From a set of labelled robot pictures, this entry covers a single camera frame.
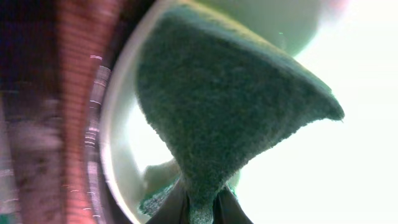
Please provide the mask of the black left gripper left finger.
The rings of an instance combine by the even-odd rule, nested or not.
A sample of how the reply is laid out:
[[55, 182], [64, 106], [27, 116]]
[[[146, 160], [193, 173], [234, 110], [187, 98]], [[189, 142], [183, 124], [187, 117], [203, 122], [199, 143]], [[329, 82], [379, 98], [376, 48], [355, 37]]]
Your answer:
[[189, 224], [189, 212], [189, 197], [182, 181], [178, 180], [161, 207], [146, 224]]

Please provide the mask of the green scouring sponge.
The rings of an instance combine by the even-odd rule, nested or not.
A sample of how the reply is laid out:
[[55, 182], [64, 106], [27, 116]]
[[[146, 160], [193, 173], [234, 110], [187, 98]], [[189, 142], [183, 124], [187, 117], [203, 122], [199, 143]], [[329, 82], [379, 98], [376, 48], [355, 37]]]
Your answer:
[[190, 223], [213, 223], [217, 193], [251, 159], [344, 111], [295, 59], [193, 1], [160, 2], [145, 19], [136, 90], [180, 168]]

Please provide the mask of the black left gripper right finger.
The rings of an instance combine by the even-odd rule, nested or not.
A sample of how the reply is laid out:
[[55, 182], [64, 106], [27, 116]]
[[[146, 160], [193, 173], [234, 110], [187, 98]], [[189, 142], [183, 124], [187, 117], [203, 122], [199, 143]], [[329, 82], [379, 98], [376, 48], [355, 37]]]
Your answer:
[[217, 193], [213, 202], [214, 224], [253, 224], [228, 186]]

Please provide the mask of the large mint green plate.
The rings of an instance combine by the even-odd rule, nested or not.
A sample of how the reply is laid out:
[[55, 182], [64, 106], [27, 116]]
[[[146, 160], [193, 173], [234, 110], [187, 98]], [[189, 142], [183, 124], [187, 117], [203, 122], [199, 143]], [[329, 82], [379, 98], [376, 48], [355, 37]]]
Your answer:
[[397, 0], [151, 1], [119, 29], [107, 223], [397, 222]]

